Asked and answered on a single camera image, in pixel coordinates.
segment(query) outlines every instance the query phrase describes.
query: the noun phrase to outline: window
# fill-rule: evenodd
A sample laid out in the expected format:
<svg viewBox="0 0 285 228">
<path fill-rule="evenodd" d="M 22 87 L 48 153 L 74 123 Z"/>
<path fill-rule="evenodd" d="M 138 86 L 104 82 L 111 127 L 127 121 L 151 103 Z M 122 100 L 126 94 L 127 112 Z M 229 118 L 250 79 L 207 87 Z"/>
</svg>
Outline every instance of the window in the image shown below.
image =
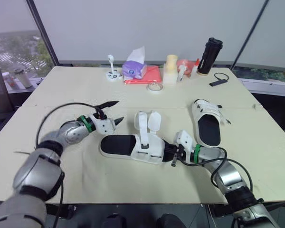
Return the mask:
<svg viewBox="0 0 285 228">
<path fill-rule="evenodd" d="M 51 57 L 38 33 L 0 37 L 0 68 L 13 73 L 24 69 L 29 78 L 45 77 L 53 68 Z"/>
<path fill-rule="evenodd" d="M 280 70 L 236 66 L 233 69 L 233 73 L 238 78 L 285 83 L 285 71 L 280 71 Z"/>
</svg>

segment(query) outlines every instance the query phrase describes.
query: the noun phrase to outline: black insole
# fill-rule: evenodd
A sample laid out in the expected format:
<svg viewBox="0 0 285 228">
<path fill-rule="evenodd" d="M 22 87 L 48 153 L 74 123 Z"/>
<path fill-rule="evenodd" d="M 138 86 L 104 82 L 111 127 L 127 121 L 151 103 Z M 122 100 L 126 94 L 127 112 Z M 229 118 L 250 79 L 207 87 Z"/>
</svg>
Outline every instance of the black insole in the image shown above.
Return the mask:
<svg viewBox="0 0 285 228">
<path fill-rule="evenodd" d="M 219 122 L 212 115 L 203 115 L 199 121 L 200 139 L 209 146 L 220 144 Z"/>
<path fill-rule="evenodd" d="M 168 150 L 175 145 L 164 142 L 167 152 L 164 153 L 162 161 L 169 162 L 173 159 L 173 153 L 169 153 Z M 134 135 L 108 135 L 102 139 L 100 148 L 105 153 L 130 156 L 135 144 L 136 138 Z"/>
</svg>

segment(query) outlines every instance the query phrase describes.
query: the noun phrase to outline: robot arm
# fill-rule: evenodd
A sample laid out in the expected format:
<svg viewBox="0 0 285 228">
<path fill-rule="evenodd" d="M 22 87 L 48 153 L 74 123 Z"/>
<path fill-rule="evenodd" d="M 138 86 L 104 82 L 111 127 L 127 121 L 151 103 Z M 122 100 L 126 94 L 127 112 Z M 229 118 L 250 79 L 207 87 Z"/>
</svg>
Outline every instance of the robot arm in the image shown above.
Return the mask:
<svg viewBox="0 0 285 228">
<path fill-rule="evenodd" d="M 99 105 L 100 109 L 112 103 Z M 0 206 L 0 228 L 41 228 L 47 215 L 45 201 L 54 197 L 64 179 L 60 168 L 63 150 L 81 142 L 91 132 L 112 134 L 122 118 L 112 120 L 101 111 L 80 116 L 47 133 L 17 172 L 14 194 Z"/>
<path fill-rule="evenodd" d="M 178 147 L 176 157 L 183 158 L 187 164 L 220 159 L 203 165 L 211 174 L 222 163 L 225 155 L 221 148 L 208 148 L 200 145 L 194 147 L 193 139 L 184 130 L 176 134 L 174 141 Z M 225 161 L 213 179 L 233 211 L 233 217 L 242 225 L 256 228 L 279 228 L 260 200 L 256 200 L 242 176 L 230 162 Z"/>
</svg>

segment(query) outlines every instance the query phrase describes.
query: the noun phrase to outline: purple tissue box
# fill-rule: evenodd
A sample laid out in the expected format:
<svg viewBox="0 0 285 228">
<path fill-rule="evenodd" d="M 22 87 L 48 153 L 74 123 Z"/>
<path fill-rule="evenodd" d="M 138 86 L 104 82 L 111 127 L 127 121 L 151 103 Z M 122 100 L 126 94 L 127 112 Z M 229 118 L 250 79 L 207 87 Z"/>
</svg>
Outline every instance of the purple tissue box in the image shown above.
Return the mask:
<svg viewBox="0 0 285 228">
<path fill-rule="evenodd" d="M 147 70 L 146 64 L 135 61 L 125 61 L 123 64 L 123 75 L 127 78 L 142 79 Z"/>
</svg>

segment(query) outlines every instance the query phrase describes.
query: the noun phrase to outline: white sandal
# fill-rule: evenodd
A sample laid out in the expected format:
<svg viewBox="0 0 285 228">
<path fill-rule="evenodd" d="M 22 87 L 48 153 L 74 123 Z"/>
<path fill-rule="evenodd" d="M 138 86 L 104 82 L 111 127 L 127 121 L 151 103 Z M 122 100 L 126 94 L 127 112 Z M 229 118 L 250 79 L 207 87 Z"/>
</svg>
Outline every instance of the white sandal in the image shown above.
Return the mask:
<svg viewBox="0 0 285 228">
<path fill-rule="evenodd" d="M 216 147 L 220 144 L 220 124 L 231 124 L 220 112 L 222 106 L 198 99 L 192 104 L 197 143 Z"/>
<path fill-rule="evenodd" d="M 151 111 L 148 114 L 139 111 L 134 118 L 134 126 L 139 130 L 139 135 L 106 136 L 100 143 L 100 153 L 106 157 L 134 159 L 152 164 L 172 160 L 164 156 L 168 143 L 156 135 L 161 121 L 162 118 L 158 112 Z"/>
</svg>

